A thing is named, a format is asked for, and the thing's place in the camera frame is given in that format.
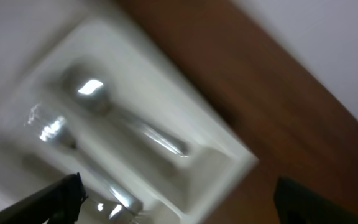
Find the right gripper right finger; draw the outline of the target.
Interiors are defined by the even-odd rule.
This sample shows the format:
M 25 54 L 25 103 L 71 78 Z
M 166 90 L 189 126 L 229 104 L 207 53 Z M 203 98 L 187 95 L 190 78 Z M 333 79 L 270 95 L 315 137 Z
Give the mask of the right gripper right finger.
M 287 177 L 279 177 L 273 196 L 282 224 L 358 224 L 358 216 Z

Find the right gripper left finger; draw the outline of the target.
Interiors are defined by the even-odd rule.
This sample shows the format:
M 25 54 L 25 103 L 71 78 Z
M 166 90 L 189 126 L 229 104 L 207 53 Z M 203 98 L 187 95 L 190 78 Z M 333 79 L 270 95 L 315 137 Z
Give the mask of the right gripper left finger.
M 0 224 L 74 224 L 87 198 L 80 174 L 70 174 L 1 210 Z

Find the steel fork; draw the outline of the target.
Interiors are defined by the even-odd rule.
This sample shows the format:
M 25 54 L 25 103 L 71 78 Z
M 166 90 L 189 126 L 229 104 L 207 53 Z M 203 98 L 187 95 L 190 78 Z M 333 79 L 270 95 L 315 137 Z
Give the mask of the steel fork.
M 80 217 L 83 223 L 138 224 L 135 216 L 120 202 L 90 194 L 82 203 Z

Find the large steel spoon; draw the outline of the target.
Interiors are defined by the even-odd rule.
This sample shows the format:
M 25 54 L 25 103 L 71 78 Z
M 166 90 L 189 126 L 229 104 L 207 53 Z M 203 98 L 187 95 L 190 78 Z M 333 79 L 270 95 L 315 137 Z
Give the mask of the large steel spoon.
M 189 146 L 185 141 L 115 100 L 112 88 L 92 68 L 73 64 L 63 71 L 60 83 L 71 100 L 88 113 L 104 117 L 155 149 L 164 149 L 181 157 L 189 155 Z
M 105 168 L 81 149 L 63 115 L 37 103 L 29 110 L 26 125 L 34 130 L 41 141 L 56 145 L 59 150 L 85 165 L 88 172 L 132 214 L 137 215 L 143 210 L 143 203 L 135 195 L 126 190 Z

